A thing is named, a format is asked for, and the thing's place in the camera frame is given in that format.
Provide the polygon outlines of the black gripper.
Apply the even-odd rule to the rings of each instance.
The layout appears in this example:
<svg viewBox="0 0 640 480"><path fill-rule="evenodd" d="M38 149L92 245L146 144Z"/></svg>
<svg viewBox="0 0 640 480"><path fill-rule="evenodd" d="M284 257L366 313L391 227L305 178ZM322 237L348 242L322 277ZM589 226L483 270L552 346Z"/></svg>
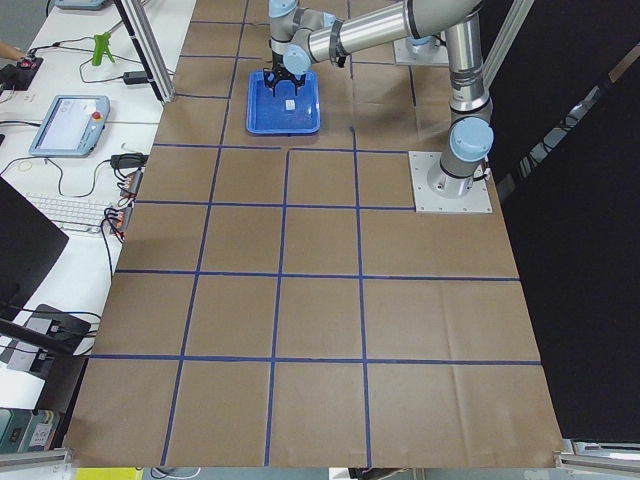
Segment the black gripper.
<svg viewBox="0 0 640 480"><path fill-rule="evenodd" d="M298 95L299 90L306 83L306 75L295 75L289 72L283 65L276 64L272 68L262 70L264 85L270 89L272 95L276 95L276 87L280 82L288 81L294 85L294 93Z"/></svg>

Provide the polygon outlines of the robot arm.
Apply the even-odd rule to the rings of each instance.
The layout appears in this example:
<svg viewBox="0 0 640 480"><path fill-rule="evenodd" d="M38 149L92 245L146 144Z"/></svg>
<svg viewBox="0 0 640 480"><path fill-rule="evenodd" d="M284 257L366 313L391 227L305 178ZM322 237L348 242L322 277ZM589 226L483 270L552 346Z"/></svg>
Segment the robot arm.
<svg viewBox="0 0 640 480"><path fill-rule="evenodd" d="M448 144L427 174L431 190L457 199L470 192L475 172L494 141L492 102L485 84L478 1L405 0L341 20L304 8L296 1L269 4L272 66L264 70L267 88L282 81L301 87L315 63L342 67L347 56L409 37L418 42L444 33L452 98Z"/></svg>

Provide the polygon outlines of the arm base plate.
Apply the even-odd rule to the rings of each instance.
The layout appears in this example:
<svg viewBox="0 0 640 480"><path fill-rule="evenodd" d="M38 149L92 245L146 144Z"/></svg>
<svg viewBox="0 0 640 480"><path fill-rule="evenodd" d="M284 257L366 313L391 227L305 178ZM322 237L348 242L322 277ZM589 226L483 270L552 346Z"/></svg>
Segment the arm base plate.
<svg viewBox="0 0 640 480"><path fill-rule="evenodd" d="M408 38L396 40L393 48L398 65L449 66L447 48L433 38L424 45L414 45Z"/></svg>
<svg viewBox="0 0 640 480"><path fill-rule="evenodd" d="M468 178L450 177L440 152L409 151L415 211L420 214L491 214L487 180L481 166Z"/></svg>

